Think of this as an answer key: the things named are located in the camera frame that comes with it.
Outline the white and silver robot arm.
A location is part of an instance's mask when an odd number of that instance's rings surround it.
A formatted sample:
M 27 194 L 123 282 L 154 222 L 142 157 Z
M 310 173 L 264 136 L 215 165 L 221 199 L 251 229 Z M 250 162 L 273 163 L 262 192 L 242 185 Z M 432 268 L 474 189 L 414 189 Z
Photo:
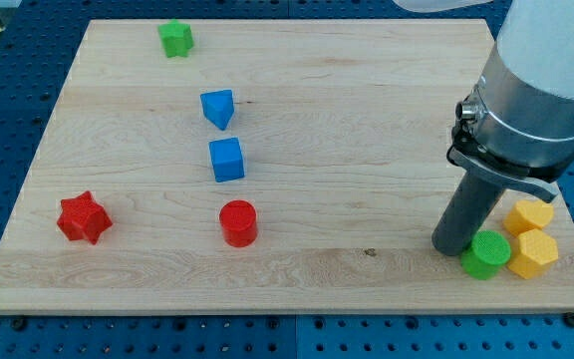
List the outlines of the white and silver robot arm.
M 574 0 L 514 0 L 455 113 L 447 157 L 466 174 L 454 198 L 551 201 L 574 161 Z

